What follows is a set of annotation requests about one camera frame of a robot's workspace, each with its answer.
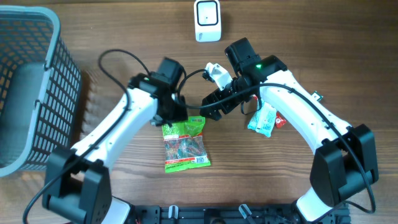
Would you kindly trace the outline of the mint green pack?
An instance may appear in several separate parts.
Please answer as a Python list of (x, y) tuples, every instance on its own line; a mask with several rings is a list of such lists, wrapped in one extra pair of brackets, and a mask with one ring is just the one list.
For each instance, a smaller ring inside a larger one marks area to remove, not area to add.
[(261, 100), (261, 108), (257, 104), (257, 111), (250, 119), (248, 129), (263, 134), (267, 138), (271, 137), (271, 132), (275, 125), (276, 113), (277, 110), (272, 105)]

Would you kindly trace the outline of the green snack bag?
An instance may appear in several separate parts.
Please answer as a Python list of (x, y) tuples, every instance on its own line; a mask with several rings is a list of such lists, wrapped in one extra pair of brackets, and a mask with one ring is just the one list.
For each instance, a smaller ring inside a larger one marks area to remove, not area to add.
[(205, 121), (202, 116), (189, 116), (186, 121), (162, 126), (165, 173), (211, 166), (203, 143)]

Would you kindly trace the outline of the red Nescafe stick sachet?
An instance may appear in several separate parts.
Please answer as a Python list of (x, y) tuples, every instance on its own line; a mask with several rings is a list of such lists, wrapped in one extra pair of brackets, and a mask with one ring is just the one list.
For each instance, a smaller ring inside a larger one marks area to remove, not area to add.
[[(254, 99), (257, 101), (257, 104), (259, 104), (259, 108), (261, 108), (261, 101), (258, 100), (258, 97), (254, 96)], [(283, 118), (282, 115), (277, 111), (274, 126), (276, 128), (281, 128), (286, 123), (287, 123), (287, 120), (285, 118)]]

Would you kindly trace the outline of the green white carton box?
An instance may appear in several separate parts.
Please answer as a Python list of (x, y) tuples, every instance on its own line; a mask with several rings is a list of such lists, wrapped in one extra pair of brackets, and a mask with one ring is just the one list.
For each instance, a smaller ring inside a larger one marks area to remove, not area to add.
[(323, 95), (319, 94), (319, 92), (314, 91), (312, 93), (312, 98), (314, 98), (317, 101), (321, 101), (323, 99)]

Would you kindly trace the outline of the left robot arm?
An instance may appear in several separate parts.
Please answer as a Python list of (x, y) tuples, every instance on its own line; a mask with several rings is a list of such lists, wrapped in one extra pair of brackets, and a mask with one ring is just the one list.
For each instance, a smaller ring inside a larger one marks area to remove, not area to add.
[(70, 149), (57, 147), (47, 162), (42, 206), (72, 223), (140, 223), (134, 206), (112, 195), (110, 173), (143, 125), (187, 118), (173, 98), (182, 74), (177, 61), (164, 58), (157, 71), (131, 78), (119, 103), (87, 137)]

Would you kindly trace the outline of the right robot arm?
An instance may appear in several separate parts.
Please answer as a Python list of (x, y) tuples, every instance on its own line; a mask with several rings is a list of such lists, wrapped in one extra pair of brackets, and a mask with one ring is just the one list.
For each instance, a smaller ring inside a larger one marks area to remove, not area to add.
[(310, 189), (295, 203), (305, 222), (319, 221), (379, 179), (373, 132), (352, 127), (313, 98), (275, 55), (261, 58), (246, 38), (225, 49), (236, 77), (217, 63), (207, 63), (204, 78), (218, 88), (202, 101), (200, 114), (215, 121), (252, 95), (273, 106), (302, 135), (313, 152)]

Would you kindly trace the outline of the white barcode scanner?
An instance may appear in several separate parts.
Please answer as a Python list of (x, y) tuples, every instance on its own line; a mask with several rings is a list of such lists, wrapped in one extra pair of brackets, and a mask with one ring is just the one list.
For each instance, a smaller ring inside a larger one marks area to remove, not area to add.
[(196, 0), (193, 9), (196, 41), (219, 41), (221, 39), (221, 8), (219, 0)]

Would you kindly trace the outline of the dark grey plastic basket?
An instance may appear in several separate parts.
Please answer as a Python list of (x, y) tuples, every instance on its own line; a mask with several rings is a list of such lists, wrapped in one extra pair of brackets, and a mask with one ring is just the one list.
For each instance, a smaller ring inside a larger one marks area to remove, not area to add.
[(69, 147), (82, 82), (56, 13), (1, 6), (1, 176), (45, 170)]

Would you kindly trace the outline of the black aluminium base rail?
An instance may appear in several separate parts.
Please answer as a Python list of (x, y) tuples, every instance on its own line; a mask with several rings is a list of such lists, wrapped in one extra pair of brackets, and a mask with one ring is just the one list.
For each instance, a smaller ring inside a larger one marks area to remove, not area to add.
[(291, 204), (277, 203), (263, 207), (242, 204), (235, 207), (133, 206), (126, 223), (130, 224), (211, 224), (306, 223)]

